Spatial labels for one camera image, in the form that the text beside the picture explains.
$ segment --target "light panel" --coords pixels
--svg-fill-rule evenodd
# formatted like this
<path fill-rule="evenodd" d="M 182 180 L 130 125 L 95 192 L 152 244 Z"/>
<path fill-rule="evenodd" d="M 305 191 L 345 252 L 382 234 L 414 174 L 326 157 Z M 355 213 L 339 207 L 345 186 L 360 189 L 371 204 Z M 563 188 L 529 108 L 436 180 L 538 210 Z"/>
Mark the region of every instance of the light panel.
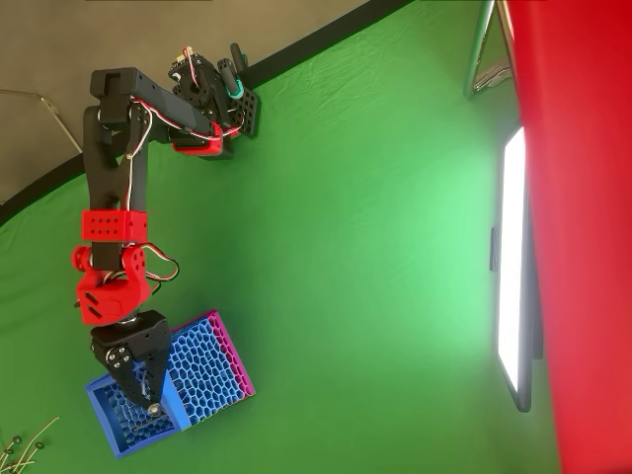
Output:
<path fill-rule="evenodd" d="M 524 129 L 521 128 L 505 147 L 498 328 L 499 356 L 516 392 L 520 388 L 518 385 L 524 167 Z"/>

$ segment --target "green screen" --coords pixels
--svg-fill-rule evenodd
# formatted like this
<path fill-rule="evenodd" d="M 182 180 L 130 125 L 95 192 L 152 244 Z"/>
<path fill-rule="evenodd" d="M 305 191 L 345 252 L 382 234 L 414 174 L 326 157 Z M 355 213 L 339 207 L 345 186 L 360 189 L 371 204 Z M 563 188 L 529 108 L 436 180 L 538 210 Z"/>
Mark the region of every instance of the green screen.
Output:
<path fill-rule="evenodd" d="M 72 307 L 85 177 L 0 229 L 0 438 L 61 416 L 27 473 L 558 472 L 544 363 L 520 414 L 496 360 L 517 106 L 511 81 L 462 96 L 477 11 L 414 2 L 260 87 L 232 161 L 150 146 L 149 236 L 181 275 L 145 307 L 217 308 L 257 390 L 184 433 L 115 460 L 84 391 L 105 372 Z"/>

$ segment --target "red panel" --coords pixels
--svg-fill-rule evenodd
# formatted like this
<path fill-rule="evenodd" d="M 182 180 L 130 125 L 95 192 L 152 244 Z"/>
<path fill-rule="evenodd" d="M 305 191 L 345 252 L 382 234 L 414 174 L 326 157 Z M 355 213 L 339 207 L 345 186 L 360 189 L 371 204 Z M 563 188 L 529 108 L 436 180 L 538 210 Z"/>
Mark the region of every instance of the red panel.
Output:
<path fill-rule="evenodd" d="M 630 3 L 510 2 L 563 471 L 632 473 Z"/>
<path fill-rule="evenodd" d="M 151 293 L 145 279 L 145 255 L 134 245 L 122 251 L 126 279 L 103 283 L 104 273 L 90 266 L 90 248 L 79 246 L 72 253 L 75 269 L 85 272 L 77 284 L 77 299 L 84 324 L 105 326 L 120 321 L 140 306 Z"/>
<path fill-rule="evenodd" d="M 211 138 L 202 146 L 176 146 L 173 143 L 171 147 L 182 153 L 183 155 L 190 156 L 217 156 L 223 150 L 223 138 L 224 138 L 224 130 L 222 130 L 221 126 L 219 126 L 214 121 L 211 122 L 213 125 L 213 136 L 216 138 Z"/>
<path fill-rule="evenodd" d="M 92 242 L 146 242 L 147 214 L 137 210 L 84 210 L 81 238 Z"/>

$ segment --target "screw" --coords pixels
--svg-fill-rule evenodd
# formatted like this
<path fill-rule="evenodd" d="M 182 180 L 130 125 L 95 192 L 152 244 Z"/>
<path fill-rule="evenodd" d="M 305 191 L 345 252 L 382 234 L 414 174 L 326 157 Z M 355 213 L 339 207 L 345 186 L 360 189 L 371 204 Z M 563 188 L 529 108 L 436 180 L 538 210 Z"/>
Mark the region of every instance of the screw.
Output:
<path fill-rule="evenodd" d="M 149 405 L 149 408 L 147 409 L 147 414 L 150 417 L 155 417 L 156 415 L 160 413 L 161 410 L 162 410 L 162 407 L 160 406 L 159 403 L 152 403 L 151 405 Z"/>

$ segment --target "red joint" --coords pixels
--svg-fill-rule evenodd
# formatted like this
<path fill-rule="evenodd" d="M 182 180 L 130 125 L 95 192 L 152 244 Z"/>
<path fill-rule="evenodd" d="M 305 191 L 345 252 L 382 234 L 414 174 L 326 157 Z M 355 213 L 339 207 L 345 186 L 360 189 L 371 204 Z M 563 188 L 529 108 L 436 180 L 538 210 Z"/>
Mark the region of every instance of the red joint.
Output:
<path fill-rule="evenodd" d="M 77 284 L 77 299 L 84 324 L 114 324 L 128 316 L 151 294 L 149 282 L 145 279 L 145 254 L 139 245 L 122 251 L 126 279 L 103 283 L 104 273 L 90 265 L 89 247 L 75 248 L 71 259 L 75 269 L 85 272 Z"/>
<path fill-rule="evenodd" d="M 211 122 L 213 125 L 213 135 L 219 139 L 209 140 L 206 144 L 202 146 L 176 146 L 175 144 L 171 144 L 171 147 L 179 153 L 190 156 L 216 156 L 219 155 L 223 150 L 223 134 L 224 130 L 222 130 L 221 126 L 219 126 L 214 121 Z"/>
<path fill-rule="evenodd" d="M 84 210 L 81 238 L 91 242 L 146 242 L 147 214 L 137 210 Z"/>

